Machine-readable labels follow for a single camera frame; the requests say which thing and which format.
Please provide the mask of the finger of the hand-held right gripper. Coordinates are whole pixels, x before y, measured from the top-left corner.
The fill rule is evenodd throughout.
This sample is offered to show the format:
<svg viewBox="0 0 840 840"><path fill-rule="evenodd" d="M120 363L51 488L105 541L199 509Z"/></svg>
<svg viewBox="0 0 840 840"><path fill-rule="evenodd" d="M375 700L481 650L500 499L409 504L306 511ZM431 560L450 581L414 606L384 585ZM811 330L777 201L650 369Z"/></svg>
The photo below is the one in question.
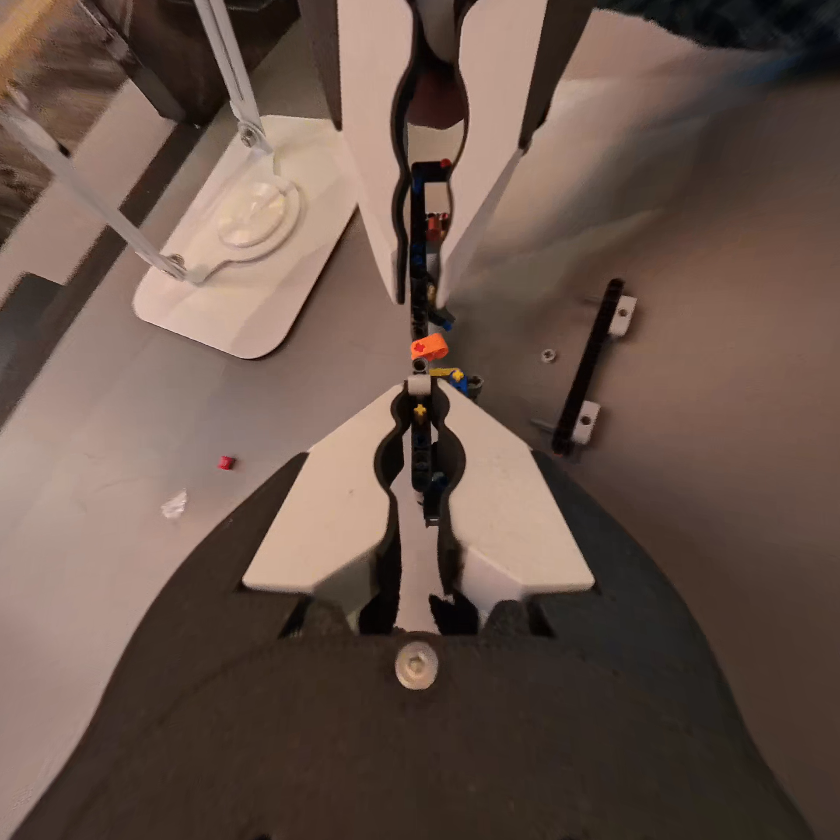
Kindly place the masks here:
<svg viewBox="0 0 840 840"><path fill-rule="evenodd" d="M450 225L440 250L436 302L466 273L523 152L522 122L546 1L479 1L460 20L458 72L465 136L448 182Z"/></svg>
<svg viewBox="0 0 840 840"><path fill-rule="evenodd" d="M413 59L404 1L338 1L341 134L375 265L389 298L405 300L406 155L397 105Z"/></svg>

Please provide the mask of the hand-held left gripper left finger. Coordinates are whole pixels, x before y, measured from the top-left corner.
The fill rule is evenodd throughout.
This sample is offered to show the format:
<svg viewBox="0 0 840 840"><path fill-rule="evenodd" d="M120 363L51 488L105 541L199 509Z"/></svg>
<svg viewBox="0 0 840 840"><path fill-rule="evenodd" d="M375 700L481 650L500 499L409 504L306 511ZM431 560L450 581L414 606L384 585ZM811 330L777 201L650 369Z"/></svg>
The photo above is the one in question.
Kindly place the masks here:
<svg viewBox="0 0 840 840"><path fill-rule="evenodd" d="M402 545L392 485L405 468L406 384L315 445L244 573L261 592L399 592Z"/></svg>

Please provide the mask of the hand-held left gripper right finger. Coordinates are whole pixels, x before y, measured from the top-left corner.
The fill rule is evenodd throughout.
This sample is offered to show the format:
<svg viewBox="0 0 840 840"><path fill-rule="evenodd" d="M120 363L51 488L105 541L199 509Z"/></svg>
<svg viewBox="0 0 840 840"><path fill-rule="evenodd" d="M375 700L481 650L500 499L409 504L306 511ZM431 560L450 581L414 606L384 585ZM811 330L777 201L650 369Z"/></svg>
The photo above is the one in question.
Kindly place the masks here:
<svg viewBox="0 0 840 840"><path fill-rule="evenodd" d="M585 592L595 577L531 448L446 381L433 388L444 592Z"/></svg>

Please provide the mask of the black lego gear rack assembly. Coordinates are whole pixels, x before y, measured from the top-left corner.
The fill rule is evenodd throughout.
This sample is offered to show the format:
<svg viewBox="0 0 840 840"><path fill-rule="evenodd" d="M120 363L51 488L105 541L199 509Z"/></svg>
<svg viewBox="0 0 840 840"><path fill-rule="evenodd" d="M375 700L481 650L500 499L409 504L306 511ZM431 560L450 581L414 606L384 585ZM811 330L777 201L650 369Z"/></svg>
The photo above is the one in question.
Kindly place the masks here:
<svg viewBox="0 0 840 840"><path fill-rule="evenodd" d="M559 418L554 424L536 419L530 422L550 435L553 455L562 458L577 454L592 441L602 407L590 398L590 391L607 349L628 335L637 308L637 298L626 293L626 283L621 278L609 280L596 302L595 319Z"/></svg>

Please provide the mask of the black lego chassis build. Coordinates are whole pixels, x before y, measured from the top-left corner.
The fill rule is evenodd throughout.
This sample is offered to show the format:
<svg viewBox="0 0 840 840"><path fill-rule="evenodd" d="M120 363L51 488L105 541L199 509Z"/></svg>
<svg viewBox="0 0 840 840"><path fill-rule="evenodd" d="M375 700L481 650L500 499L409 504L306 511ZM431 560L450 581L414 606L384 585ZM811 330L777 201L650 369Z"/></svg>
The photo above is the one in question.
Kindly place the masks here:
<svg viewBox="0 0 840 840"><path fill-rule="evenodd" d="M427 375L452 385L463 396L476 401L483 388L477 375L468 376L457 367L434 368L433 363L448 353L445 339L432 333L436 326L448 332L455 318L437 304L439 248L448 233L448 213L428 213L426 189L430 185L448 182L452 162L421 161L411 168L409 191L409 253L408 283L411 310L411 357L413 378ZM437 442L434 438L434 406L429 395L413 396L411 425L411 483L425 524L439 523L440 502L449 478L437 462Z"/></svg>

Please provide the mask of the white book stand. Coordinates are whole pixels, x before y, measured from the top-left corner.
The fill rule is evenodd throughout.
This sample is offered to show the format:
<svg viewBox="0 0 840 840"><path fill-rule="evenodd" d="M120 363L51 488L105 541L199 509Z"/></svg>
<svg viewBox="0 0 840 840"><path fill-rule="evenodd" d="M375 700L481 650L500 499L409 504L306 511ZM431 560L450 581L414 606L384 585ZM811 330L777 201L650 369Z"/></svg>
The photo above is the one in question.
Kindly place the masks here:
<svg viewBox="0 0 840 840"><path fill-rule="evenodd" d="M288 335L357 205L339 132L327 119L261 116L225 3L196 2L237 133L163 252L85 179L15 84L66 5L15 2L2 22L2 126L149 265L133 298L139 319L239 359L266 356Z"/></svg>

